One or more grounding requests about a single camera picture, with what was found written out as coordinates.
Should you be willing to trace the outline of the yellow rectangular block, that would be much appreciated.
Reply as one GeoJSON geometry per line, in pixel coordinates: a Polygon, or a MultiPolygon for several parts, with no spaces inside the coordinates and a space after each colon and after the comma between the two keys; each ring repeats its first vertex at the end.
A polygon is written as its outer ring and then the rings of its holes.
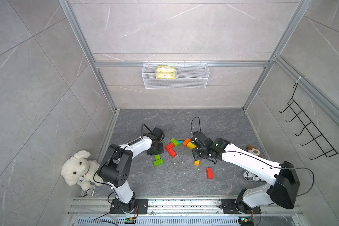
{"type": "Polygon", "coordinates": [[[187,144],[187,147],[190,148],[191,150],[194,149],[194,148],[196,148],[196,146],[195,146],[193,143],[191,143],[191,142],[189,142],[189,143],[187,144]]]}

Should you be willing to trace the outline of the orange block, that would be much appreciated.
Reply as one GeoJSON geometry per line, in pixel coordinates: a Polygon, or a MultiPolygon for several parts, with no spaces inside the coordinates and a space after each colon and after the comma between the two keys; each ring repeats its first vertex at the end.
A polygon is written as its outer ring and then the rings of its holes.
{"type": "Polygon", "coordinates": [[[187,138],[185,141],[183,141],[182,146],[187,147],[188,143],[190,143],[191,140],[187,138]]]}

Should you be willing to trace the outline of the red block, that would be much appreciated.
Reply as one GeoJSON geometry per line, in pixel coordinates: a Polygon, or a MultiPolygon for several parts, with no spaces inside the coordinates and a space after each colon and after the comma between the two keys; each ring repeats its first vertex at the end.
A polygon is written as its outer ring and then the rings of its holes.
{"type": "Polygon", "coordinates": [[[166,148],[166,150],[169,150],[169,149],[172,149],[174,147],[175,147],[175,145],[173,143],[169,143],[165,148],[166,148]]]}

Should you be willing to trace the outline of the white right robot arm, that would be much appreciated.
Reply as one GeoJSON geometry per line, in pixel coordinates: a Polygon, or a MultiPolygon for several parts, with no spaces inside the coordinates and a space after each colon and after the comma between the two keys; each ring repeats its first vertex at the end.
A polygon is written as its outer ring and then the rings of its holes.
{"type": "Polygon", "coordinates": [[[196,160],[214,159],[232,163],[266,182],[263,186],[241,190],[235,201],[239,212],[245,213],[265,204],[294,208],[300,181],[291,163],[266,160],[220,137],[211,140],[200,131],[194,132],[190,140],[195,145],[193,154],[196,160]]]}

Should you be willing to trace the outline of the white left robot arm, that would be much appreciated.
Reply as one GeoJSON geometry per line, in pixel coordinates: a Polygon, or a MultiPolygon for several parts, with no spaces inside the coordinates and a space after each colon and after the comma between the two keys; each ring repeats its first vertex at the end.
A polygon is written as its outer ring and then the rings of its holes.
{"type": "Polygon", "coordinates": [[[140,137],[127,144],[111,144],[97,171],[103,183],[112,187],[121,204],[129,204],[135,200],[135,194],[127,182],[133,158],[143,152],[148,155],[163,153],[164,132],[155,127],[145,133],[144,128],[148,129],[145,124],[141,124],[140,137]]]}

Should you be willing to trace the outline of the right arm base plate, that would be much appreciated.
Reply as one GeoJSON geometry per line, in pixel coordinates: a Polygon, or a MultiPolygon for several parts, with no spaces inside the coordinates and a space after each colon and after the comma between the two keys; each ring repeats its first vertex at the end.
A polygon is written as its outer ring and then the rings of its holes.
{"type": "Polygon", "coordinates": [[[225,214],[260,214],[260,207],[251,208],[246,204],[237,203],[235,198],[221,199],[219,208],[223,210],[225,214]]]}

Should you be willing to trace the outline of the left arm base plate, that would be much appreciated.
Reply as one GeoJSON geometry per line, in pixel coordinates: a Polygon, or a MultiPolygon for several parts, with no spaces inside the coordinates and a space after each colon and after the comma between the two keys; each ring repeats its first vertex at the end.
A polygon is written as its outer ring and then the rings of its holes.
{"type": "Polygon", "coordinates": [[[129,203],[123,203],[118,199],[113,199],[110,207],[110,214],[147,214],[148,199],[134,199],[129,203]]]}

